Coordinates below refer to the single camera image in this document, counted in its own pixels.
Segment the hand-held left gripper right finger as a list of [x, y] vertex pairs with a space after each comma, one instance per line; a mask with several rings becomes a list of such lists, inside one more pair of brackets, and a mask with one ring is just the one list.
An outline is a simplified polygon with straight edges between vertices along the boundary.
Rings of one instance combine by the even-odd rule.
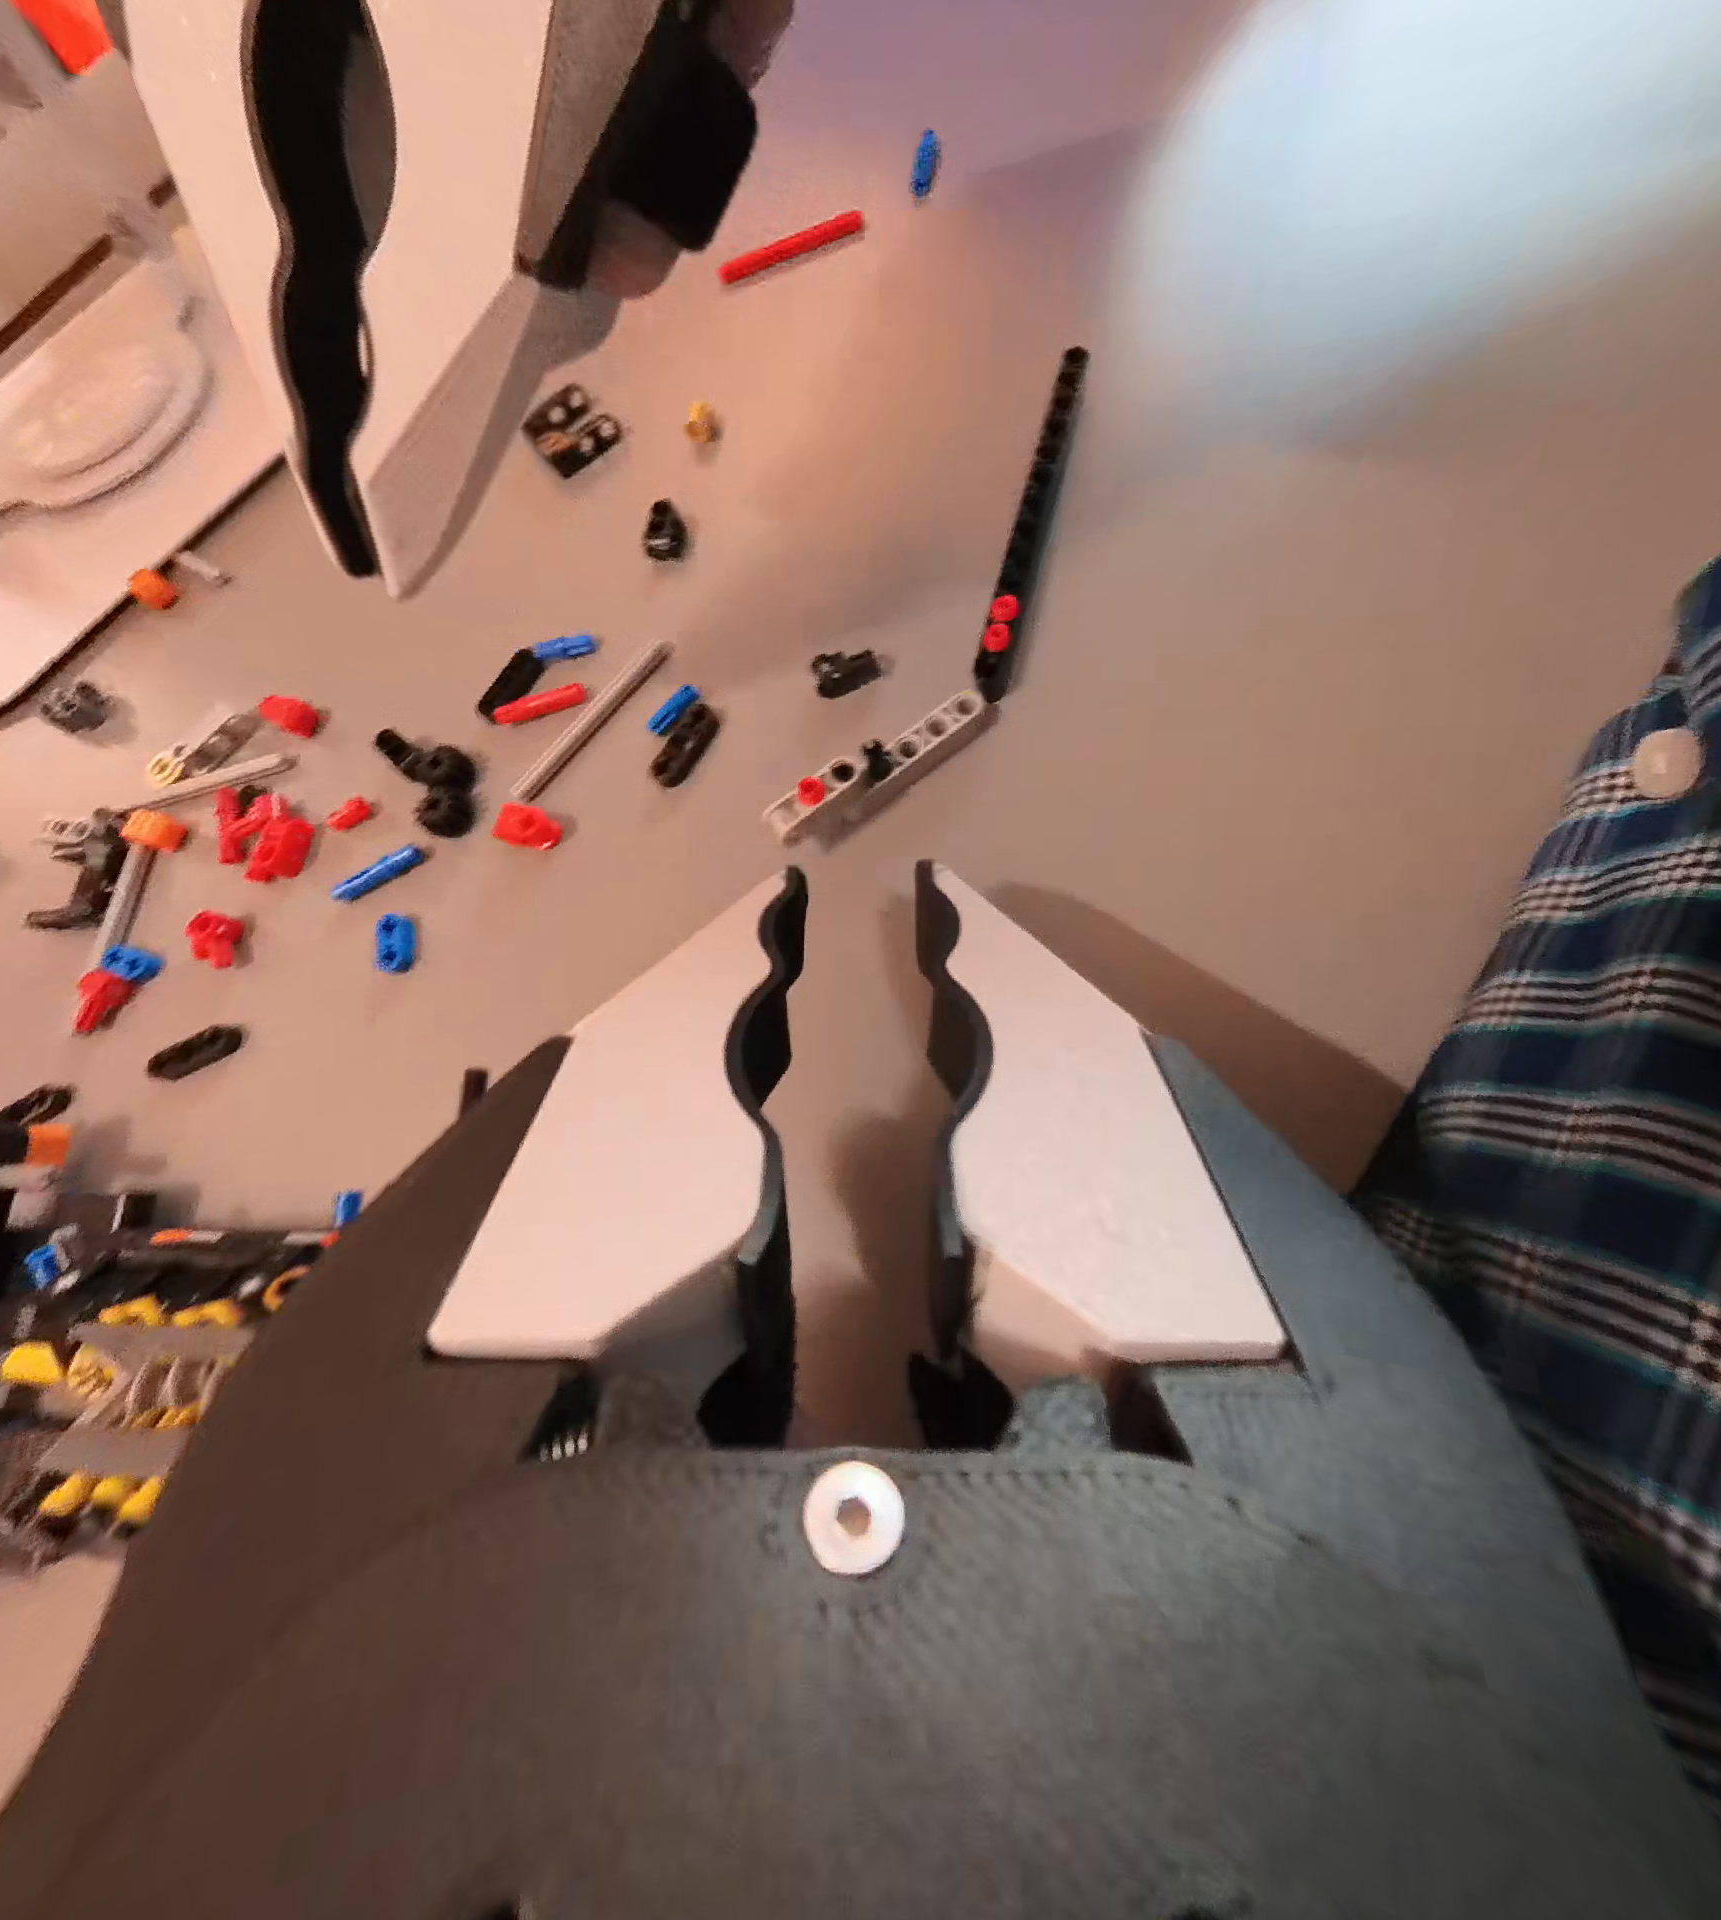
[[953, 867], [917, 865], [948, 1096], [930, 1336], [983, 1365], [1270, 1365], [1289, 1331], [1156, 1056]]

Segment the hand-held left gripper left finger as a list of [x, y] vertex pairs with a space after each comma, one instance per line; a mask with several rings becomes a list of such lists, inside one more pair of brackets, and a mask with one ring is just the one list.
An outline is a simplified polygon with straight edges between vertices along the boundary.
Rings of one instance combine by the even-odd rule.
[[789, 1365], [785, 1167], [807, 875], [765, 875], [566, 1037], [426, 1330], [468, 1361]]

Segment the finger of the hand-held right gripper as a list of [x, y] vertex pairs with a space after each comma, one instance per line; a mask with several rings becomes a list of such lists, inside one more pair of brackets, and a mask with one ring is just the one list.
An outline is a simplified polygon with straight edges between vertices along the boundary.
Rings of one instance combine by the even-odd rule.
[[395, 600], [464, 533], [536, 382], [599, 341], [621, 298], [533, 276], [549, 52], [562, 3], [399, 5], [399, 186], [383, 276], [393, 354], [361, 470]]
[[397, 3], [127, 3], [125, 50], [303, 501], [388, 576], [363, 477], [393, 354]]

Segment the long black lego beam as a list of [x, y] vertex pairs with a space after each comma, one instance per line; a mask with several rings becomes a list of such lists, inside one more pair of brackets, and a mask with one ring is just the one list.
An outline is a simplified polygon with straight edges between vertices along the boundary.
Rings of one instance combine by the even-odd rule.
[[1017, 678], [1017, 660], [1054, 528], [1089, 361], [1089, 347], [1078, 343], [1065, 347], [1060, 355], [993, 581], [970, 662], [973, 683], [993, 708], [1004, 700]]

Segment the red lego axle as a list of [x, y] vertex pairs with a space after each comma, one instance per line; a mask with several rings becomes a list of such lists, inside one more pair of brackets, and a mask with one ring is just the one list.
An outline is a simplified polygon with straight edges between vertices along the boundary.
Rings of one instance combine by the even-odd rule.
[[718, 282], [730, 288], [796, 266], [807, 258], [864, 236], [866, 227], [863, 210], [840, 210], [740, 254], [735, 252], [718, 263]]

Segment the black lego block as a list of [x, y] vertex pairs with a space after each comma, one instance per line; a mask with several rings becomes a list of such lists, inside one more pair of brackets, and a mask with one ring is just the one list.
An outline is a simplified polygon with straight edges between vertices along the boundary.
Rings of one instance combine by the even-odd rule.
[[520, 432], [539, 459], [571, 482], [624, 443], [626, 427], [596, 406], [582, 382], [571, 380], [526, 412]]

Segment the long grey lego axle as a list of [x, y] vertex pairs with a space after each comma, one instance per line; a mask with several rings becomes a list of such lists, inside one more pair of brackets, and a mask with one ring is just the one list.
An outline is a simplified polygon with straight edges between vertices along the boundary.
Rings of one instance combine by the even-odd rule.
[[666, 638], [656, 638], [619, 668], [601, 689], [584, 702], [582, 715], [566, 732], [561, 732], [523, 775], [512, 781], [509, 799], [512, 803], [534, 803], [536, 798], [582, 755], [617, 714], [633, 702], [644, 683], [666, 666], [673, 654], [675, 643]]

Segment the partly built lego model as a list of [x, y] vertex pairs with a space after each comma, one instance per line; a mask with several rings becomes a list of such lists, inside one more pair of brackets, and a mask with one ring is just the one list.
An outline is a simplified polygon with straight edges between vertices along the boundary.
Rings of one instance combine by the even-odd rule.
[[177, 1460], [254, 1333], [359, 1217], [184, 1225], [150, 1189], [67, 1177], [65, 1123], [0, 1123], [0, 1568], [112, 1552], [152, 1519]]

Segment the person's right hand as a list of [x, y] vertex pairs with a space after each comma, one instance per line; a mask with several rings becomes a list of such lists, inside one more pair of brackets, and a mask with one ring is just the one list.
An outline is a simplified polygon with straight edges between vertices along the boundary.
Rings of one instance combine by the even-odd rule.
[[[794, 14], [793, 1], [722, 1], [708, 5], [710, 50], [748, 89], [777, 58]], [[588, 283], [621, 300], [639, 300], [665, 283], [681, 258], [681, 244], [636, 205], [608, 200], [594, 227]]]

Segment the red object on floor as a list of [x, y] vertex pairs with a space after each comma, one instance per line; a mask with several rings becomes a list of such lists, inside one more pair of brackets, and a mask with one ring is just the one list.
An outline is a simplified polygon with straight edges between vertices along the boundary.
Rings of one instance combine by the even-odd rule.
[[72, 80], [112, 52], [99, 1], [10, 1], [60, 69]]

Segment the person in plaid shirt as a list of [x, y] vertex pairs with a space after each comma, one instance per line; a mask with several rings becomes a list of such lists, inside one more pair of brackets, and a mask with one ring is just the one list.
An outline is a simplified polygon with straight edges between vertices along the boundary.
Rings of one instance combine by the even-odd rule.
[[1352, 1201], [1509, 1403], [1721, 1826], [1721, 553]]

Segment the black lego bracket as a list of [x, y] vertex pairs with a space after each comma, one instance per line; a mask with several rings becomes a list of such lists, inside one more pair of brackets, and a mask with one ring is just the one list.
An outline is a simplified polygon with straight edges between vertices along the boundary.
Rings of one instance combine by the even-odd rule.
[[50, 908], [37, 908], [23, 915], [34, 932], [70, 933], [104, 924], [106, 908], [118, 886], [129, 858], [125, 815], [99, 809], [89, 818], [81, 835], [56, 848], [56, 858], [72, 863], [76, 875], [67, 899]]

